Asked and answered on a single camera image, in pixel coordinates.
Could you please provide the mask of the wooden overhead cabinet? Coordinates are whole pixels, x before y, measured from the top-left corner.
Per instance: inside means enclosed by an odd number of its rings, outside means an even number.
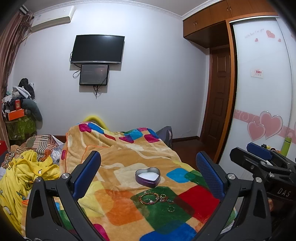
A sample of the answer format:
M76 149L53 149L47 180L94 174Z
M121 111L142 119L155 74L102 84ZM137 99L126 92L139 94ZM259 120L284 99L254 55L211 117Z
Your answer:
M183 37L206 49L228 45L226 20L267 13L277 14L268 1L220 1L183 20Z

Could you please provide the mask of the orange box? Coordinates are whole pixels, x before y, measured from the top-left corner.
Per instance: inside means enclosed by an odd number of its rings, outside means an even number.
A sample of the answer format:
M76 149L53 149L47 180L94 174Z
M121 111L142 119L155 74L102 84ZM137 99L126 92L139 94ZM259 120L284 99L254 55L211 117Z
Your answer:
M22 118L23 116L25 116L25 112L24 112L24 109L21 108L18 110L11 111L10 113L7 113L6 119L8 121L13 121L13 120Z

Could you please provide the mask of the green bottle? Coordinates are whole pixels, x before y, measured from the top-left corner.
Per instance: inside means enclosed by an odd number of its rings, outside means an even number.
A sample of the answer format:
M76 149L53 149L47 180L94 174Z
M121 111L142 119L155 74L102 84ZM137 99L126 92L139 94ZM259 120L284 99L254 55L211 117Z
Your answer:
M281 153L284 157L286 157L287 154L288 154L288 151L289 151L289 149L290 149L290 144L291 144L291 142L292 142L292 138L290 138L290 137L285 137L285 140L284 140L284 142L283 142L283 145L282 145L282 148L281 148L281 151L280 151L280 153Z

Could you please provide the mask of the yellow headboard cushion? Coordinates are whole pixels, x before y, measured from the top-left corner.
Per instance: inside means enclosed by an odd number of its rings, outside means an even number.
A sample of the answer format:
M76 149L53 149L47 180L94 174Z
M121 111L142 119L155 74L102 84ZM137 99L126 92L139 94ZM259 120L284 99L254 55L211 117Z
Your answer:
M105 122L96 115L89 115L84 119L84 121L93 122L101 128L108 130L108 127L105 124Z

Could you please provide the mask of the brown wooden door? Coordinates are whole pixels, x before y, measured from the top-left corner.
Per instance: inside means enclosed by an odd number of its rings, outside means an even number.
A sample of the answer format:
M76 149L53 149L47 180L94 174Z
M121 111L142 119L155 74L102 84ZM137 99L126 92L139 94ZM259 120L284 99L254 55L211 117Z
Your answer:
M215 154L221 140L230 92L230 49L210 50L209 84L201 142Z

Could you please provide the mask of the purple heart-shaped tin box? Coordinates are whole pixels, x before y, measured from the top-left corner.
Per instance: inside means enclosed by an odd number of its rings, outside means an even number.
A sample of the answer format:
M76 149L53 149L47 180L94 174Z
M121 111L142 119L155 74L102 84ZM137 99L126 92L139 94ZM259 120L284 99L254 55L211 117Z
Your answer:
M138 184L142 186L155 188L160 183L161 173L160 170L156 167L138 169L135 172L135 180Z

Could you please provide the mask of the white wall air conditioner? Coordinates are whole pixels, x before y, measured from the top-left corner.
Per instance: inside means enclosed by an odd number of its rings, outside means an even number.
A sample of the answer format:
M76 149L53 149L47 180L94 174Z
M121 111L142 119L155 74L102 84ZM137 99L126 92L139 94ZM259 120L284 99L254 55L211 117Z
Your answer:
M46 28L68 24L72 21L75 10L75 6L67 6L35 15L31 31L37 32Z

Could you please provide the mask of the grey backpack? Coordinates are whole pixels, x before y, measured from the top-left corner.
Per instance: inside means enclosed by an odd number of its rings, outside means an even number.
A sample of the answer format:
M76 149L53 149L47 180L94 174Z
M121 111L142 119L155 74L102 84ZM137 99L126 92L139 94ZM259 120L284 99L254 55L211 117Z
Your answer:
M169 148L172 148L173 132L171 126L165 126L157 131L156 134Z

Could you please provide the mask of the white wardrobe door pink hearts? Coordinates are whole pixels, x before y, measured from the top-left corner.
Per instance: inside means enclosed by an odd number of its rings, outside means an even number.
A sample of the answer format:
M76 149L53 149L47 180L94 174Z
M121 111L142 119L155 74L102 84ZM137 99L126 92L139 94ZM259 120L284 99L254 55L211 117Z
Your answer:
M258 17L230 23L237 66L236 99L227 143L219 162L227 173L251 179L230 160L236 147L253 142L281 150L292 138L295 159L295 34L282 18Z

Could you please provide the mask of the striped brown curtain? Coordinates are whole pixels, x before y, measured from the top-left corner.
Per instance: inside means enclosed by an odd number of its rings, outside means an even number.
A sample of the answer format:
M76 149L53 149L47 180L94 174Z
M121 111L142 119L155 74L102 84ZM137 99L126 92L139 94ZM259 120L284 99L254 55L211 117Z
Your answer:
M25 15L18 11L1 33L1 98L6 94L16 54L25 33L30 29L32 19L31 11Z

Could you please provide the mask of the colourful patchwork fleece blanket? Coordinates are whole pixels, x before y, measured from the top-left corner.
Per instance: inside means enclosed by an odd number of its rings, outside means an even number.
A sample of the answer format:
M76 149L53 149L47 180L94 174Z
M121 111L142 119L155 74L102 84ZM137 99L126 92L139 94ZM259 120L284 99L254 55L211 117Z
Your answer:
M110 132L92 122L69 129L59 168L71 173L97 151L101 164L78 200L106 240L191 240L219 204L200 172L149 128ZM158 186L138 184L138 169L160 170Z

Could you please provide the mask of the large black wall television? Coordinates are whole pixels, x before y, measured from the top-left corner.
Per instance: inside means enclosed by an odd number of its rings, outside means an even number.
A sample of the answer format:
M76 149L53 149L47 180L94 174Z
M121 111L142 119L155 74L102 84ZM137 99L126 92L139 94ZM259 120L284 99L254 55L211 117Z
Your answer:
M124 44L124 36L77 35L70 63L120 64L122 61Z

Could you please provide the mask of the small black wall monitor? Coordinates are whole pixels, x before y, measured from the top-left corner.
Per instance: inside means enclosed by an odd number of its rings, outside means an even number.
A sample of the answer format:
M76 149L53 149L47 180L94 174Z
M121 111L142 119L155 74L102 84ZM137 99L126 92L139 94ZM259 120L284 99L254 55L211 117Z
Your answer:
M79 85L105 86L108 82L109 65L82 64Z

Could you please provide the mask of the yellow cartoon blanket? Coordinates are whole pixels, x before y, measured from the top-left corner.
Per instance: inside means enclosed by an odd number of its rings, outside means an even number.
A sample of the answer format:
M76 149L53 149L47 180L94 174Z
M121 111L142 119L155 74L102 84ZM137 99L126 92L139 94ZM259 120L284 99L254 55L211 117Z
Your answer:
M10 161L1 178L1 207L18 233L22 233L22 201L25 201L36 178L54 180L60 177L59 166L48 156L37 160L37 152L28 150Z

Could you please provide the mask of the striped crumpled cloth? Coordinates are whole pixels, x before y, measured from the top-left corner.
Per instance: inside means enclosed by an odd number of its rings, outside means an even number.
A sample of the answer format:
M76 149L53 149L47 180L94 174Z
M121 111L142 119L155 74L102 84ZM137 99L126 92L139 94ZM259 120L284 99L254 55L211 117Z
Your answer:
M1 156L1 167L6 169L13 158L17 158L24 151L33 150L37 153L37 161L43 162L47 157L51 157L53 164L59 165L62 156L64 143L53 135L33 135L24 143L12 145L8 151Z

